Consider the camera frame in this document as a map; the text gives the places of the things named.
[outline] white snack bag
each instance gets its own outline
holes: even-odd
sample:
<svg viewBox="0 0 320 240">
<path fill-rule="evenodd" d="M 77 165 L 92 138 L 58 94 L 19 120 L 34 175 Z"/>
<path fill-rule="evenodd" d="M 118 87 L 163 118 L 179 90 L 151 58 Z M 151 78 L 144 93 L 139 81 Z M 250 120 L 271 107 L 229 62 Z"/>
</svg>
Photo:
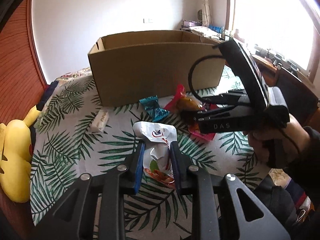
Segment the white snack bag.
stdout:
<svg viewBox="0 0 320 240">
<path fill-rule="evenodd" d="M 92 123 L 90 124 L 90 127 L 88 129 L 88 132 L 91 133 L 98 133 L 102 132 L 109 120 L 109 114 L 107 112 L 107 109 L 100 109 L 95 118 L 93 119 Z"/>
<path fill-rule="evenodd" d="M 177 130 L 172 125 L 152 122 L 136 122 L 133 131 L 145 141 L 143 168 L 152 178 L 174 188 L 169 158 L 170 144 L 177 141 Z"/>
</svg>

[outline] cardboard box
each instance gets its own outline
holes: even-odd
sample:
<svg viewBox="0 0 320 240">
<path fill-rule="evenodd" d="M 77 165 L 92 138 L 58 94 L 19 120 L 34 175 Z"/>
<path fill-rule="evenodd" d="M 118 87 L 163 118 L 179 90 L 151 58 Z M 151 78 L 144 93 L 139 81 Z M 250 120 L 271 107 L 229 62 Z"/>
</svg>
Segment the cardboard box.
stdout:
<svg viewBox="0 0 320 240">
<path fill-rule="evenodd" d="M 192 64 L 203 56 L 221 55 L 213 44 L 217 42 L 183 31 L 128 32 L 99 38 L 88 58 L 102 105 L 122 106 L 149 96 L 174 95 L 178 84 L 189 91 Z M 217 86 L 224 64 L 224 59 L 200 63 L 193 75 L 194 88 Z"/>
</svg>

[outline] window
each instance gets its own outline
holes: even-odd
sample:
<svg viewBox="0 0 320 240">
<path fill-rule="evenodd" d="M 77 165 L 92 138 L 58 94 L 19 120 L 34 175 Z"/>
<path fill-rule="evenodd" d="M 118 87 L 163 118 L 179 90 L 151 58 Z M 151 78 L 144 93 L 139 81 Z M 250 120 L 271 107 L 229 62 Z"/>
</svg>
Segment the window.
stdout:
<svg viewBox="0 0 320 240">
<path fill-rule="evenodd" d="M 299 0 L 236 0 L 234 29 L 245 43 L 272 49 L 308 73 L 314 25 Z"/>
</svg>

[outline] red candy wrapper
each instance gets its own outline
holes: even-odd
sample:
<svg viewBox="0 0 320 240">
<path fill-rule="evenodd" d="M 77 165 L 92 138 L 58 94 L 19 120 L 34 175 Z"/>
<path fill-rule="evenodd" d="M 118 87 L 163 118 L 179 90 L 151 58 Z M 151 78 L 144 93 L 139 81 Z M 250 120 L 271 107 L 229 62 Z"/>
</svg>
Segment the red candy wrapper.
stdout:
<svg viewBox="0 0 320 240">
<path fill-rule="evenodd" d="M 174 98 L 164 107 L 165 110 L 168 110 L 172 113 L 181 113 L 181 117 L 188 124 L 188 131 L 197 138 L 204 139 L 206 141 L 212 141 L 215 133 L 202 134 L 200 133 L 199 126 L 196 122 L 193 121 L 192 111 L 201 111 L 201 110 L 212 110 L 218 108 L 216 105 L 212 104 L 202 104 L 198 99 L 187 96 L 184 86 L 179 84 L 177 86 L 176 94 Z"/>
<path fill-rule="evenodd" d="M 184 86 L 179 84 L 174 98 L 164 107 L 164 109 L 177 114 L 181 111 L 200 111 L 203 110 L 203 107 L 201 101 L 192 96 L 187 96 Z"/>
</svg>

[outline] pikachu plush toy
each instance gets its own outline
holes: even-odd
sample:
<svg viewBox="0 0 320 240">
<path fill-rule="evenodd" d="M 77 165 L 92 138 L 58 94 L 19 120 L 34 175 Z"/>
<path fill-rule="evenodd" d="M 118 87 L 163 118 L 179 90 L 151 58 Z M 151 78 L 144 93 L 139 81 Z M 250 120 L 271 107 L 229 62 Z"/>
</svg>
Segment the pikachu plush toy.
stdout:
<svg viewBox="0 0 320 240">
<path fill-rule="evenodd" d="M 31 137 L 29 126 L 40 111 L 30 109 L 25 119 L 0 124 L 0 184 L 14 202 L 24 203 L 30 198 Z"/>
</svg>

